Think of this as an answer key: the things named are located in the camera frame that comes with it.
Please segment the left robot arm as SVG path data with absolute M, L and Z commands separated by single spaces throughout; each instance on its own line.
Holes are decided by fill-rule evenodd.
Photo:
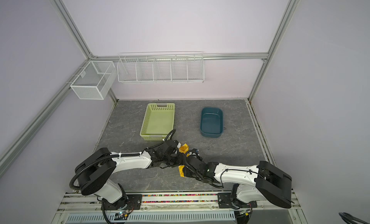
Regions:
M 181 144 L 172 139 L 175 132 L 171 130 L 160 143 L 136 153 L 116 153 L 106 147 L 97 150 L 75 168 L 69 187 L 83 195 L 97 195 L 110 204 L 125 202 L 123 186 L 110 180 L 111 175 L 132 169 L 181 165 Z

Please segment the yellow paper napkin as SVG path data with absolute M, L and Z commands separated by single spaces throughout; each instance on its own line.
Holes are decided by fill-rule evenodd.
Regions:
M 187 144 L 184 144 L 184 145 L 182 145 L 182 146 L 179 148 L 180 153 L 184 153 L 184 154 L 185 154 L 188 150 L 189 150 L 189 146 L 188 146 Z M 185 174 L 184 174 L 184 172 L 183 172 L 184 167 L 185 167 L 184 165 L 180 165 L 180 166 L 178 167 L 178 169 L 179 169 L 180 176 L 185 178 Z

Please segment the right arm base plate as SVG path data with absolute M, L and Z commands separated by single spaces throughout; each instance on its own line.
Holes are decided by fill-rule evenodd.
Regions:
M 231 193 L 218 193 L 217 194 L 218 206 L 221 209 L 234 209 L 239 210 L 242 208 L 257 208 L 257 202 L 251 201 L 249 203 L 244 203 L 236 198 L 232 198 Z

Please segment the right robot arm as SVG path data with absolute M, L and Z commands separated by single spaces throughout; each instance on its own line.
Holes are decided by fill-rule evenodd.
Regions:
M 197 149 L 182 153 L 182 177 L 194 178 L 215 188 L 232 183 L 231 199 L 238 203 L 266 200 L 285 209 L 292 207 L 292 177 L 267 161 L 253 166 L 205 163 Z

